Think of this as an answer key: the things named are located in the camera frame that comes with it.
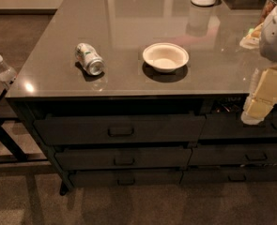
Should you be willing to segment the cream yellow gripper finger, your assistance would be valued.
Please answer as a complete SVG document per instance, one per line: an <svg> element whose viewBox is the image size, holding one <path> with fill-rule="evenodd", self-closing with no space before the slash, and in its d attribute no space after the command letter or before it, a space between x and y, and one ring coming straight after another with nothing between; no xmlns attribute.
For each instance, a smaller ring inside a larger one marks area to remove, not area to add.
<svg viewBox="0 0 277 225"><path fill-rule="evenodd" d="M258 125L277 104L277 64L256 69L251 78L249 96L240 117L246 125Z"/></svg>

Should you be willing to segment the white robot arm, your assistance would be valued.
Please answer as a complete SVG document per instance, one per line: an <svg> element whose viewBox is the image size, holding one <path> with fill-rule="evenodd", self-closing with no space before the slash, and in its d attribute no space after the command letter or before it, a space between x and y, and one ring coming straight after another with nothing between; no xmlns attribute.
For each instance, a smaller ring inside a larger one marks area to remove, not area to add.
<svg viewBox="0 0 277 225"><path fill-rule="evenodd" d="M251 126L261 123L277 104L277 6L254 33L259 37L250 34L240 44L246 40L257 40L260 54L270 60L271 66L262 72L256 69L250 80L249 96L240 119Z"/></svg>

